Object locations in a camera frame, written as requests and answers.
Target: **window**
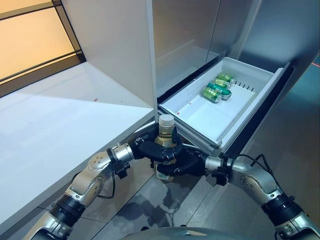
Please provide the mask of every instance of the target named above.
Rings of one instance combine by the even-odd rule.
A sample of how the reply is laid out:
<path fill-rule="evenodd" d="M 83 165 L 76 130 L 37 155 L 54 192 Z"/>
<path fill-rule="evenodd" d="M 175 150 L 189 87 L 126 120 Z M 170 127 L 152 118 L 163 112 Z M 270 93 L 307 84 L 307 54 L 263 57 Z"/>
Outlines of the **window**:
<path fill-rule="evenodd" d="M 0 97 L 86 61 L 60 0 L 1 0 Z"/>

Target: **bottle cap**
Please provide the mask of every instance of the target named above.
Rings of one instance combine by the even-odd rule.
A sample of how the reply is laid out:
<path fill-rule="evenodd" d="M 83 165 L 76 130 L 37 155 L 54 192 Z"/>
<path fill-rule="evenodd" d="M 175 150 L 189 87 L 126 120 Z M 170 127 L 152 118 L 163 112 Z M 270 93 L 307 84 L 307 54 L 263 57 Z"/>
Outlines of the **bottle cap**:
<path fill-rule="evenodd" d="M 170 128 L 175 124 L 174 116 L 170 114 L 163 114 L 159 117 L 159 125 L 164 128 Z"/>

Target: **white countertop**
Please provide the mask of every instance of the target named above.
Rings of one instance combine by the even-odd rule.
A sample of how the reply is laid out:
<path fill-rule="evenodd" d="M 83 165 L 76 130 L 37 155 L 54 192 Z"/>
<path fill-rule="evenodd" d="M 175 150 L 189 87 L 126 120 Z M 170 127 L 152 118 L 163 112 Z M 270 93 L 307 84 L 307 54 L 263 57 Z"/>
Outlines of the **white countertop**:
<path fill-rule="evenodd" d="M 88 62 L 0 98 L 0 235 L 153 114 Z"/>

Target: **bottle label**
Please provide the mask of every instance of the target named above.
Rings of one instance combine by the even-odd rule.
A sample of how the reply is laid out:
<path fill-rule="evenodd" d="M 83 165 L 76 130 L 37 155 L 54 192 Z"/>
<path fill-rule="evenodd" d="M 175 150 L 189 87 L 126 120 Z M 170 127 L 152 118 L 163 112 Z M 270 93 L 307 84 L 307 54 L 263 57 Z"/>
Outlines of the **bottle label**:
<path fill-rule="evenodd" d="M 158 179 L 162 179 L 162 180 L 169 180 L 169 176 L 168 175 L 165 175 L 161 172 L 158 172 L 158 170 L 156 171 L 156 177 Z"/>

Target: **drawer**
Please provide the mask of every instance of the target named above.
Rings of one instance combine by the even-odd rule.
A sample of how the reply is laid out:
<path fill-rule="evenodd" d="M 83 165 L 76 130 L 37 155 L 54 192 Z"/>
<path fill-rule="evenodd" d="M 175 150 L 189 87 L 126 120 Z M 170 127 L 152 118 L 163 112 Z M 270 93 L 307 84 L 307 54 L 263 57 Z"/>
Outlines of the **drawer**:
<path fill-rule="evenodd" d="M 204 151 L 217 156 L 238 145 L 233 151 L 239 152 L 288 80 L 289 65 L 273 73 L 224 57 L 161 102 L 159 112 L 173 115 L 179 133 Z M 202 96 L 202 91 L 221 72 L 235 77 L 230 87 L 232 95 L 227 101 L 212 103 Z"/>

